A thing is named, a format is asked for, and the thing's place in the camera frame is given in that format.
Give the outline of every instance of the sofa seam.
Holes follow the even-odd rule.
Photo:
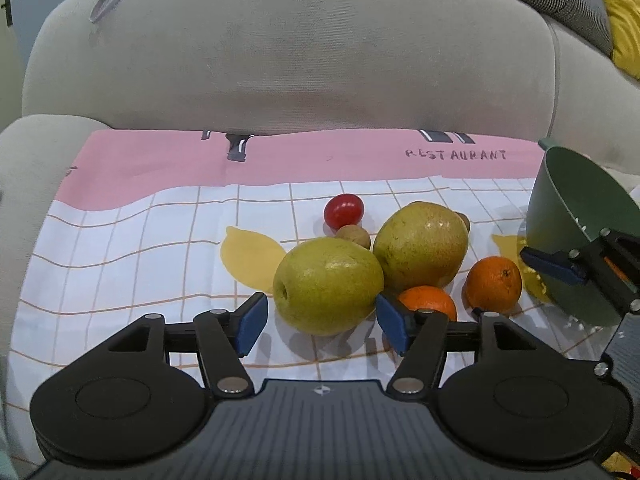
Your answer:
[[[556,31],[551,26],[549,20],[551,19],[549,16],[541,14],[542,19],[545,20],[546,28],[549,29],[549,34],[551,35],[551,41],[554,46],[554,106],[551,111],[551,120],[549,121],[549,128],[546,131],[545,138],[551,138],[551,133],[554,127],[554,123],[556,122],[556,111],[558,110],[558,95],[560,93],[560,42],[558,40],[558,35]]]

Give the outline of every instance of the black circular cover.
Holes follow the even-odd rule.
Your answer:
[[[444,424],[464,444],[507,462],[575,460],[609,433],[607,387],[567,361],[505,352],[452,375],[438,392]]]
[[[193,434],[206,410],[206,395],[192,377],[129,353],[78,361],[31,399],[36,436],[52,457],[93,465],[167,452]]]

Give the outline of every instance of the door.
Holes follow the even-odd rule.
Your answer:
[[[0,132],[22,115],[24,67],[11,25],[11,0],[0,0]]]

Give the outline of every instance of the pink object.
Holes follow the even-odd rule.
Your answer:
[[[465,144],[429,142],[417,130],[329,130],[252,137],[246,161],[227,160],[222,133],[155,130],[94,132],[56,200],[81,210],[107,210],[181,186],[267,186],[334,180],[530,178],[543,152],[534,143],[470,136]]]

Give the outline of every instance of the yellow pillow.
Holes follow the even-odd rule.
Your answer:
[[[640,79],[640,0],[604,0],[613,37],[613,63]]]

